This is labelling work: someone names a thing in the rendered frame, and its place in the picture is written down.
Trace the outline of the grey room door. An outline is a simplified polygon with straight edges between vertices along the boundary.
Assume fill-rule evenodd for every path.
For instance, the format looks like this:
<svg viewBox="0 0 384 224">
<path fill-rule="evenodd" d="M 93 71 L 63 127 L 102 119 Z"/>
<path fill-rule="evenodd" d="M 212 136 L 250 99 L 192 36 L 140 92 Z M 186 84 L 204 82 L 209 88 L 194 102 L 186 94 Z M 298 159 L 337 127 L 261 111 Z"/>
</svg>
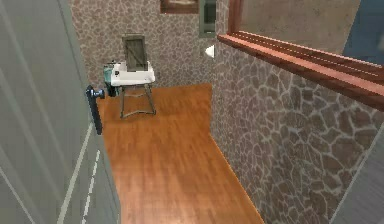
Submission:
<svg viewBox="0 0 384 224">
<path fill-rule="evenodd" d="M 121 224 L 89 85 L 67 0 L 0 0 L 0 224 Z"/>
</svg>

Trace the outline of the brown framed wall picture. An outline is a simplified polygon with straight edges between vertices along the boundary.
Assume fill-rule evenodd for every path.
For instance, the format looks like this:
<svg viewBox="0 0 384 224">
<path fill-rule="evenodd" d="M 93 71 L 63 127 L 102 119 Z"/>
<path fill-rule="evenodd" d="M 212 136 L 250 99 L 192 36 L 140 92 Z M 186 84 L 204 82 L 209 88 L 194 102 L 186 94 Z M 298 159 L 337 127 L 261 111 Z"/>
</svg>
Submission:
<svg viewBox="0 0 384 224">
<path fill-rule="evenodd" d="M 163 14 L 197 14 L 199 0 L 160 0 L 160 12 Z"/>
</svg>

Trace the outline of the red-brown framed window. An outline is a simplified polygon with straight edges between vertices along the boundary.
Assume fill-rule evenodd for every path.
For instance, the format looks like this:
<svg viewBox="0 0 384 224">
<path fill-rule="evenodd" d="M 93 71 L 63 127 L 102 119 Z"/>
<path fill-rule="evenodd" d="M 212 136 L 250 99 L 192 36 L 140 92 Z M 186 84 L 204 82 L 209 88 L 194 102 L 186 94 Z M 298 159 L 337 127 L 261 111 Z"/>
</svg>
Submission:
<svg viewBox="0 0 384 224">
<path fill-rule="evenodd" d="M 220 42 L 384 112 L 383 66 L 241 31 L 242 6 L 229 0 Z"/>
</svg>

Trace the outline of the white tray high chair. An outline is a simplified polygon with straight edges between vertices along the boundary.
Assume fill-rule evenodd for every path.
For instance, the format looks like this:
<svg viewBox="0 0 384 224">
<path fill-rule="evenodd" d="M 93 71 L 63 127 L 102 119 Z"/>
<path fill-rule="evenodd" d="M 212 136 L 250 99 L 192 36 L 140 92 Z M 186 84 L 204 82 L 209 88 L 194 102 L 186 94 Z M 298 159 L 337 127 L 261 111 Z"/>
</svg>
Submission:
<svg viewBox="0 0 384 224">
<path fill-rule="evenodd" d="M 145 36 L 138 33 L 128 33 L 122 36 L 125 60 L 113 63 L 111 74 L 111 86 L 121 89 L 120 93 L 120 118 L 124 119 L 135 114 L 156 114 L 156 108 L 152 97 L 152 84 L 156 81 L 155 72 L 151 63 L 147 60 Z M 151 107 L 150 111 L 136 110 L 124 112 L 124 102 L 128 87 L 140 86 L 144 93 L 136 94 L 139 98 L 146 96 Z"/>
</svg>

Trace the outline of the teal bin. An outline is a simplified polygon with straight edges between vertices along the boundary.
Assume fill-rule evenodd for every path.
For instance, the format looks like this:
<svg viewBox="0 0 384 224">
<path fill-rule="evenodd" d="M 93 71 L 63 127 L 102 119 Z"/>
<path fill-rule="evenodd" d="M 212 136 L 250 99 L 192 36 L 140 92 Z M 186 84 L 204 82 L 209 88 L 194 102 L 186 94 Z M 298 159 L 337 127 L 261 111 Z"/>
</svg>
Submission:
<svg viewBox="0 0 384 224">
<path fill-rule="evenodd" d="M 110 97 L 115 97 L 116 96 L 116 89 L 114 86 L 111 85 L 112 69 L 113 69 L 113 67 L 110 64 L 106 64 L 103 67 L 103 74 L 104 74 L 104 82 L 106 85 L 108 95 Z"/>
</svg>

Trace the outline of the grey framed window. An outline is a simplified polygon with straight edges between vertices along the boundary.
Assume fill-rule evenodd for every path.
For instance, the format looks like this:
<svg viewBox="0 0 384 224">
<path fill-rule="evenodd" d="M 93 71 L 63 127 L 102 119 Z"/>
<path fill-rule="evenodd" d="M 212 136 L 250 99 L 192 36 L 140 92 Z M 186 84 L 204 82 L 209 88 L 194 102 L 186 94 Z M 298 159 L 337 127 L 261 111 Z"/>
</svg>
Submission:
<svg viewBox="0 0 384 224">
<path fill-rule="evenodd" d="M 215 36 L 216 0 L 199 0 L 199 36 Z"/>
</svg>

